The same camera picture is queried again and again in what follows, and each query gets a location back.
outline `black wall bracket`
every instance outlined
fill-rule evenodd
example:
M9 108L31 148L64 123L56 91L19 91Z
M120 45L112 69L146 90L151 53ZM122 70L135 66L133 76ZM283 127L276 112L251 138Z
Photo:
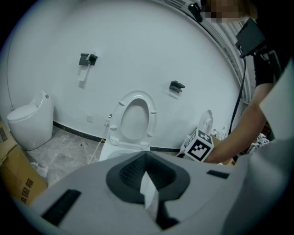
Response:
M179 83L178 81L172 81L170 83L170 90L173 90L176 93L182 92L181 88L185 88L185 86L182 83Z
M95 65L97 58L98 57L96 55L82 53L81 58L79 60L79 65Z

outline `concrete floor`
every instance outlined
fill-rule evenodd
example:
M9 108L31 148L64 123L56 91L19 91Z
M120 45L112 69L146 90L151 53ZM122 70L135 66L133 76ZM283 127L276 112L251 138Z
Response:
M27 151L27 158L34 162L33 167L51 186L77 168L87 165L97 145L96 141L53 127L52 139L37 149ZM99 160L102 148L103 143L99 145L91 163Z

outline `toilet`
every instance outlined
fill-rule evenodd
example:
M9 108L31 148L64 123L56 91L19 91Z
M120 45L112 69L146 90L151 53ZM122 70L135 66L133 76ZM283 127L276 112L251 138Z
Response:
M144 91L132 91L117 104L109 123L109 133L99 161L120 155L149 151L156 126L157 111L153 99ZM148 208L156 188L147 173L144 174L140 192Z
M52 137L53 103L45 91L39 91L30 104L7 115L10 131L25 150L33 150Z

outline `white toilet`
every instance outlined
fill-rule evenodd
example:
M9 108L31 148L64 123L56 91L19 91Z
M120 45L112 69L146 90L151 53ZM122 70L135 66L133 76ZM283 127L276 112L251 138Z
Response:
M156 107L144 91L132 91L115 107L109 124L109 134L99 161L104 161L136 151L149 151L156 126ZM140 192L145 195L145 208L149 207L155 186L145 173Z
M21 106L7 116L15 140L26 150L38 148L52 137L53 103L45 91L39 91L29 105Z

